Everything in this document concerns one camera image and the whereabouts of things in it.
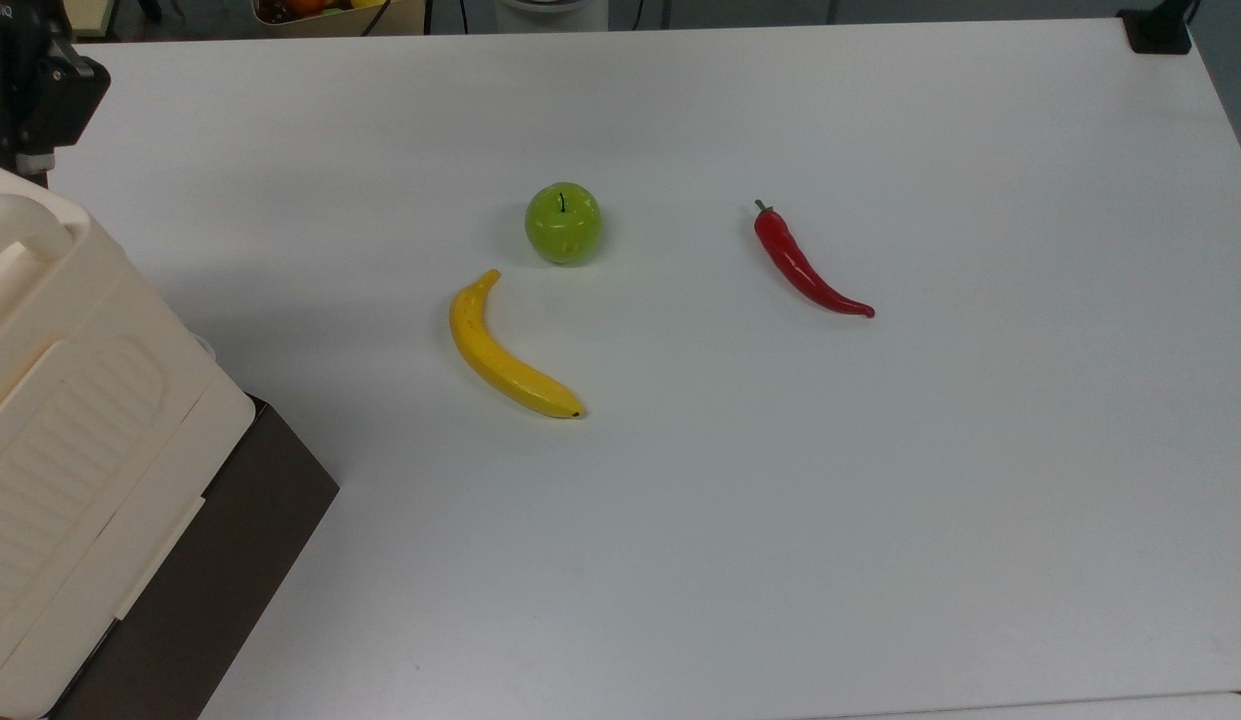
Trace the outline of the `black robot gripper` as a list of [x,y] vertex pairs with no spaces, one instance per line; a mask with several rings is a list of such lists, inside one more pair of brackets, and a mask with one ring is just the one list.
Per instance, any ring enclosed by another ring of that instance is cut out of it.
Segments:
[[62,1],[0,1],[0,169],[48,187],[55,150],[79,142],[110,82],[74,50]]

